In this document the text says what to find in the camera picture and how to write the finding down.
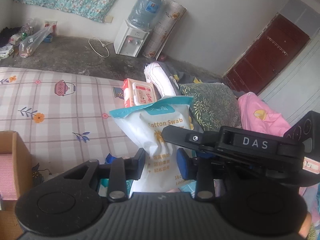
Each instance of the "metal screw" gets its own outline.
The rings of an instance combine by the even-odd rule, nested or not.
[[[119,199],[119,198],[123,198],[125,196],[125,193],[120,190],[115,190],[115,191],[110,192],[109,196],[112,199]]]
[[[208,199],[213,197],[213,193],[207,190],[199,191],[197,196],[201,199]]]

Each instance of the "red door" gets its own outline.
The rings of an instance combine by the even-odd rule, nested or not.
[[[225,75],[237,91],[259,93],[294,58],[309,36],[279,14]]]

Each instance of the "black cloth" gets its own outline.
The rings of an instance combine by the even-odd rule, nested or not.
[[[10,28],[10,29],[8,27],[4,28],[0,33],[0,48],[7,45],[11,36],[18,33],[20,28],[21,27]]]

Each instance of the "pink blanket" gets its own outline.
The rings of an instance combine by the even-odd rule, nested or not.
[[[272,110],[252,92],[239,97],[238,105],[241,112],[242,128],[245,130],[282,137],[291,128],[282,114]]]

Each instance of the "green leaf-print pillow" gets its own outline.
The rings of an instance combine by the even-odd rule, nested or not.
[[[180,84],[182,95],[193,96],[191,113],[204,131],[241,125],[236,97],[222,83]]]

